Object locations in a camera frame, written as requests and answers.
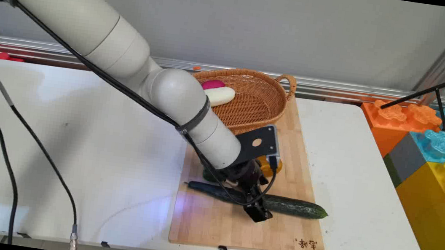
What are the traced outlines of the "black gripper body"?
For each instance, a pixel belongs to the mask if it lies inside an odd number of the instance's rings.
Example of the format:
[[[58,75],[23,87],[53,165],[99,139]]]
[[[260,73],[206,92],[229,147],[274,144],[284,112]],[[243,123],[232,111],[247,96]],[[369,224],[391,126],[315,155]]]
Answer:
[[[263,206],[265,191],[262,186],[270,186],[270,182],[263,174],[257,159],[231,165],[223,170],[223,175],[225,183],[231,186],[226,191],[233,202],[241,205]]]

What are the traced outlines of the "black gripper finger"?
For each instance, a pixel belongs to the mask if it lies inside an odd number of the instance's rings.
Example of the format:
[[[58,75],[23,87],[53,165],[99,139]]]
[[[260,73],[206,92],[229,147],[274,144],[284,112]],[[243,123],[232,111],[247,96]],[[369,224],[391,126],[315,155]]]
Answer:
[[[264,206],[263,202],[255,203],[254,220],[265,221],[269,218],[273,218],[271,212]]]
[[[259,202],[244,205],[243,209],[255,223],[263,222],[268,219],[268,210]]]

